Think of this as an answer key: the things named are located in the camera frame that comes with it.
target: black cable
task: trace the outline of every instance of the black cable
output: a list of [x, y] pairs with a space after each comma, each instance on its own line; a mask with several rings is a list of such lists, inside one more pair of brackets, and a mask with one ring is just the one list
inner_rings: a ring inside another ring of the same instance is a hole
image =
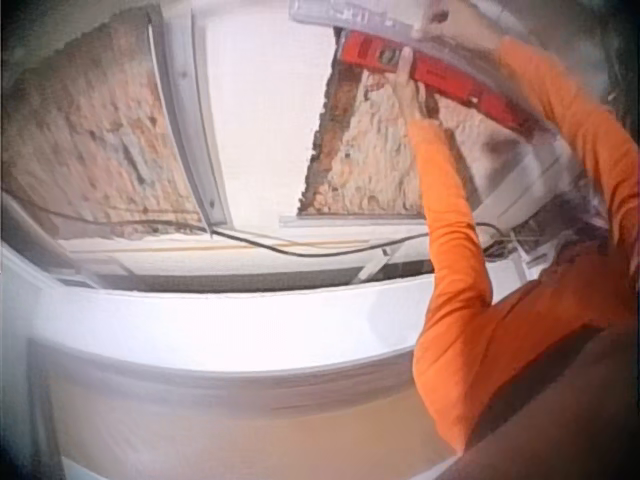
[[[70, 221], [74, 221], [74, 222], [79, 222], [79, 223], [84, 223], [87, 225], [94, 225], [94, 226], [98, 226], [98, 227], [119, 227], [119, 226], [132, 226], [132, 225], [163, 225], [163, 226], [168, 226], [168, 227], [175, 227], [175, 228], [183, 228], [183, 229], [190, 229], [190, 230], [194, 230], [194, 231], [198, 231], [198, 232], [202, 232], [202, 233], [208, 233], [207, 229], [200, 226], [200, 225], [196, 225], [193, 223], [188, 223], [188, 222], [180, 222], [180, 221], [176, 221], [176, 220], [163, 220], [163, 219], [140, 219], [140, 220], [119, 220], [119, 221], [100, 221], [100, 220], [89, 220], [86, 218], [82, 218], [82, 217], [77, 217], [74, 215], [69, 215], [66, 213], [62, 213], [62, 212], [57, 212], [55, 210], [50, 210], [46, 207], [43, 207], [42, 205], [39, 205], [31, 200], [27, 200], [26, 198], [22, 198], [22, 197], [18, 197], [17, 195], [13, 195], [9, 192], [7, 192], [6, 190], [3, 189], [3, 191], [5, 191], [8, 195], [11, 195], [12, 197], [14, 197], [15, 199], [26, 203], [27, 205], [32, 206], [33, 208], [36, 208], [38, 210], [41, 210], [45, 213], [48, 213], [49, 215], [53, 215], [55, 217], [60, 217], [60, 218], [64, 218], [66, 220], [70, 220]], [[478, 222], [476, 223], [476, 227], [487, 227], [487, 228], [491, 228], [493, 229], [495, 232], [498, 233], [498, 235], [500, 235], [502, 238], [505, 238], [505, 234], [504, 232], [502, 232], [502, 230], [500, 230], [498, 227], [496, 227], [495, 225], [491, 224], [491, 223], [485, 223], [485, 222]], [[241, 243], [245, 243], [247, 245], [251, 245], [253, 247], [256, 248], [263, 248], [265, 250], [269, 250], [270, 252], [273, 253], [278, 253], [280, 255], [287, 255], [290, 257], [298, 257], [298, 258], [332, 258], [332, 257], [342, 257], [342, 256], [346, 256], [346, 255], [355, 255], [358, 253], [364, 253], [364, 252], [369, 252], [372, 250], [378, 250], [380, 248], [386, 248], [386, 247], [392, 247], [394, 245], [400, 245], [406, 242], [410, 242], [411, 240], [416, 240], [418, 238], [424, 238], [424, 237], [428, 237], [429, 233], [425, 232], [425, 233], [418, 233], [415, 235], [409, 235], [407, 237], [401, 237], [398, 238], [396, 240], [390, 240], [388, 242], [383, 242], [383, 243], [377, 243], [375, 245], [368, 245], [366, 247], [361, 247], [361, 248], [355, 248], [353, 250], [342, 250], [339, 252], [327, 252], [327, 253], [299, 253], [299, 252], [294, 252], [291, 250], [284, 250], [282, 248], [278, 248], [278, 247], [274, 247], [272, 245], [266, 244], [266, 243], [262, 243], [262, 242], [258, 242], [256, 240], [252, 240], [250, 238], [246, 238], [246, 237], [241, 237], [239, 235], [234, 235], [232, 233], [228, 233], [225, 232], [223, 230], [218, 230], [217, 228], [210, 228], [209, 231], [213, 234], [213, 235], [217, 235], [218, 237], [222, 237], [222, 238], [226, 238], [229, 240], [233, 240], [236, 242], [241, 242]]]

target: red spirit level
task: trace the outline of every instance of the red spirit level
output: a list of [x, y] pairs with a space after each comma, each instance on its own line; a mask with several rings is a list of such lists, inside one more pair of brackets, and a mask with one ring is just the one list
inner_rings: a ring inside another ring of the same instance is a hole
[[[345, 30], [340, 39], [338, 59], [374, 72], [395, 72], [402, 47], [391, 40]], [[423, 52], [414, 53], [411, 78], [461, 105], [476, 109], [528, 140], [539, 125], [536, 118], [506, 96]]]

